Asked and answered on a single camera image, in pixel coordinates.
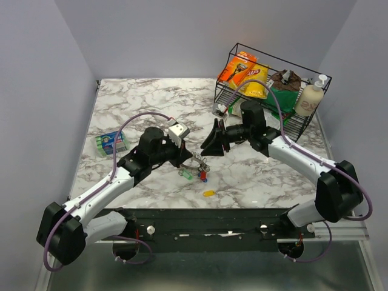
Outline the green key tag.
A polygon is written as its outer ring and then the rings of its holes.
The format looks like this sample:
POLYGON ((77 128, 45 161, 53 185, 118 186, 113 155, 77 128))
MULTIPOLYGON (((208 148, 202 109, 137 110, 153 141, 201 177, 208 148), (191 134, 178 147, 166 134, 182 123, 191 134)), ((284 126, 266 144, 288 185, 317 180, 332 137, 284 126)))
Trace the green key tag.
POLYGON ((188 180, 191 180, 193 178, 192 174, 190 171, 186 170, 186 169, 181 169, 178 174, 182 177, 184 177, 185 179, 188 179, 188 180))

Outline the metal keyring holder with rings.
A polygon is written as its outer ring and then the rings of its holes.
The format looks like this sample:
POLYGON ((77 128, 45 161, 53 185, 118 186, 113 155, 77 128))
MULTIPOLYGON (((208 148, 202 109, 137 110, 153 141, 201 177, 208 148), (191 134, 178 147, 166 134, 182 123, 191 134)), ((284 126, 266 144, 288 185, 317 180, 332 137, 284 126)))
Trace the metal keyring holder with rings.
POLYGON ((202 157, 200 154, 194 152, 192 157, 186 160, 180 165, 180 168, 185 169, 192 175, 196 175, 200 172, 210 172, 210 166, 207 163, 207 158, 202 157))

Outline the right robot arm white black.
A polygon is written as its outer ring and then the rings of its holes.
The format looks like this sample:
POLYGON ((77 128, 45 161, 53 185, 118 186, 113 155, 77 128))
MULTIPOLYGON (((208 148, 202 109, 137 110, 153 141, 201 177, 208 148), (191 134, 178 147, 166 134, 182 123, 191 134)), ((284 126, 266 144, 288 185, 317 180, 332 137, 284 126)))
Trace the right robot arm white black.
POLYGON ((356 186, 358 178, 351 163, 327 160, 298 147, 280 130, 266 124, 264 110, 256 101, 244 101, 240 108, 241 124, 225 126, 223 120, 214 120, 212 131, 201 145, 201 154, 224 156, 232 143, 248 141, 255 151, 287 164, 314 183, 314 199, 280 216, 278 225, 283 236, 291 238, 302 226, 313 222, 338 222, 361 204, 363 194, 356 186))

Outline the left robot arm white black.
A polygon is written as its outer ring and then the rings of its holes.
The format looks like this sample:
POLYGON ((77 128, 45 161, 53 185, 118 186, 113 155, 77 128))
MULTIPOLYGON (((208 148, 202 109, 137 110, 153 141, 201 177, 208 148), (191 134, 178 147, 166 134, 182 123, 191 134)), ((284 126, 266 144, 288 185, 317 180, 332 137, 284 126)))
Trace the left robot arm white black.
POLYGON ((91 239, 87 226, 105 206, 148 177, 154 166, 169 162, 179 167, 193 156, 184 140, 189 133, 180 123, 171 125, 167 133, 157 127, 146 128, 138 145, 114 161, 113 170, 103 180, 62 205, 49 204, 36 237, 44 255, 53 255, 63 266, 75 261, 91 239))

